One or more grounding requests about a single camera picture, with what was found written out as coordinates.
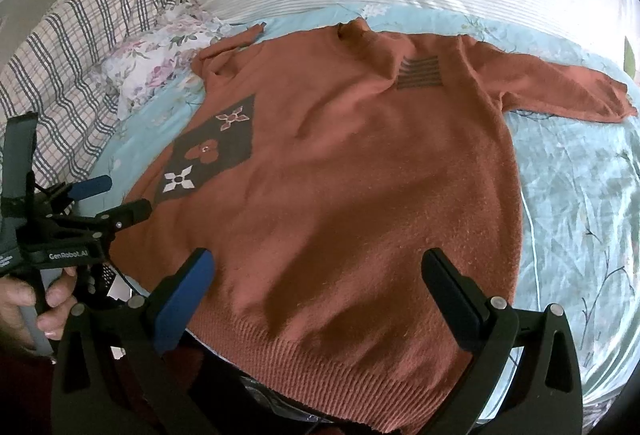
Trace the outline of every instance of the floral pillowcase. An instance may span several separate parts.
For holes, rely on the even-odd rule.
[[[191,4],[165,12],[159,27],[127,40],[97,66],[94,75],[118,91],[118,119],[125,120],[160,87],[191,69],[204,47],[238,32]]]

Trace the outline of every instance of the light blue bed sheet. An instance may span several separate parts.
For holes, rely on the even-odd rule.
[[[379,4],[348,4],[268,18],[262,40],[353,18],[373,30],[469,34],[511,53],[606,73],[640,90],[612,61],[567,40],[528,28],[464,14]],[[182,73],[123,122],[93,175],[109,174],[113,190],[82,203],[94,215],[119,205],[146,167],[183,129],[202,102],[199,78]],[[510,112],[522,183],[522,259],[514,306],[541,310],[560,303],[574,336],[584,404],[614,394],[640,359],[640,122],[584,123],[530,112]],[[514,359],[519,357],[513,352]],[[481,418],[495,415],[511,381],[509,362]]]

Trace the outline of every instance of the hand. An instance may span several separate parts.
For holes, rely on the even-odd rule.
[[[66,267],[47,290],[51,310],[38,316],[37,325],[49,339],[60,339],[71,307],[78,301],[72,295],[76,287],[76,268]],[[33,348],[33,340],[24,325],[19,306],[34,306],[35,291],[20,279],[0,278],[0,334],[12,344]]]

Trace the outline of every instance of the stripe pattern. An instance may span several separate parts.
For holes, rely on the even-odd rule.
[[[437,87],[442,85],[440,65],[437,56],[421,59],[404,58],[400,64],[396,88],[418,89],[423,87]]]
[[[58,0],[0,72],[0,147],[7,119],[33,110],[40,116],[36,181],[87,178],[114,132],[118,99],[92,79],[92,67],[176,3]]]

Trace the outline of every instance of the pink flower motif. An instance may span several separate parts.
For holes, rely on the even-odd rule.
[[[116,58],[130,56],[133,53],[133,51],[135,51],[143,43],[145,43],[144,40],[136,40],[136,41],[127,43],[124,47],[121,47],[120,49],[116,49],[113,53],[113,56]]]
[[[231,128],[231,123],[240,122],[240,121],[249,121],[249,117],[242,114],[242,107],[236,108],[231,114],[220,114],[216,116],[217,120],[224,121],[225,123],[220,126],[220,132],[224,132]]]
[[[191,60],[193,60],[193,58],[196,56],[197,53],[198,53],[197,49],[187,49],[179,52],[175,56],[175,60],[176,60],[175,67],[183,68],[183,67],[190,66]]]
[[[156,66],[146,77],[146,86],[152,89],[156,89],[162,86],[162,84],[174,72],[174,70],[174,59],[165,59],[161,65]]]

